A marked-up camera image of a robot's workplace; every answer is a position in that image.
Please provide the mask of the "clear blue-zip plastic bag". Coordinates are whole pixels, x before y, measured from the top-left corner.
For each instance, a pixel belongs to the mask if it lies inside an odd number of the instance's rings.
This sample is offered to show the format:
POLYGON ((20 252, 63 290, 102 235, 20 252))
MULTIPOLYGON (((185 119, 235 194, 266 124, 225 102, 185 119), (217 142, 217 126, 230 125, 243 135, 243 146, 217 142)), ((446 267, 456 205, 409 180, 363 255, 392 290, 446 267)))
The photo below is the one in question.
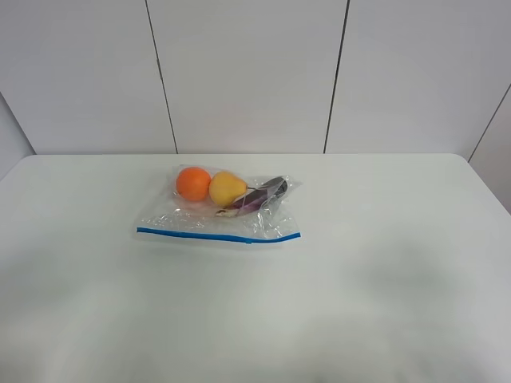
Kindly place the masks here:
POLYGON ((246 176, 239 172, 204 165, 179 165, 172 168, 158 196, 149 202, 135 224, 137 233, 161 235, 177 239, 203 239, 230 243, 281 243, 300 237, 296 221, 284 202, 301 183, 289 175, 281 175, 288 183, 283 198, 248 215, 227 218, 215 213, 224 207, 212 205, 209 195, 198 202, 184 199, 176 192, 176 178, 188 167, 206 170, 211 178, 220 171, 235 174, 249 186, 259 188, 280 176, 246 176))

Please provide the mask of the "orange fruit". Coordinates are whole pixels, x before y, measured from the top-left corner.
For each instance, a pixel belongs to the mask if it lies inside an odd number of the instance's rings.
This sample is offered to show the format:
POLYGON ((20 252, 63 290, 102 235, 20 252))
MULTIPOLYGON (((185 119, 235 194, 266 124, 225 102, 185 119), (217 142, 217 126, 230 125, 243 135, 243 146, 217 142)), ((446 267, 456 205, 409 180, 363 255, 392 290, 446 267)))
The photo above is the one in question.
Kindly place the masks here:
POLYGON ((203 168, 185 168, 176 178, 176 192, 188 201, 201 201, 208 196, 211 179, 209 173, 203 168))

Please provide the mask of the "yellow pear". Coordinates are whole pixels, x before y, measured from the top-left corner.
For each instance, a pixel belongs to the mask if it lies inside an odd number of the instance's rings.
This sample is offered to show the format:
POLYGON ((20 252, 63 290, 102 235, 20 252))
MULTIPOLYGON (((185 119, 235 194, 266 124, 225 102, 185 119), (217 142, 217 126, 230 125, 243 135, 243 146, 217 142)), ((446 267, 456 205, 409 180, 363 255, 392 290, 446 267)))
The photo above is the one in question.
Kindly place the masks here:
POLYGON ((211 179, 208 194, 215 207, 227 207, 249 191, 255 190, 244 180, 227 171, 217 172, 211 179))

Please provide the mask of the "purple eggplant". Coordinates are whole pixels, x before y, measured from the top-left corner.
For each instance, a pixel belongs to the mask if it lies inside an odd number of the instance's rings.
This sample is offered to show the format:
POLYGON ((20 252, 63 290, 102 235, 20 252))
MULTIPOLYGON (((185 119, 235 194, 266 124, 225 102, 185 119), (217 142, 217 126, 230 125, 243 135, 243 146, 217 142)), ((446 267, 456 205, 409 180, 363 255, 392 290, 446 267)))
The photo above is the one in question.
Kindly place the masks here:
POLYGON ((251 214, 283 198, 287 189, 288 183, 282 176, 273 178, 234 203, 220 209, 215 216, 233 218, 251 214))

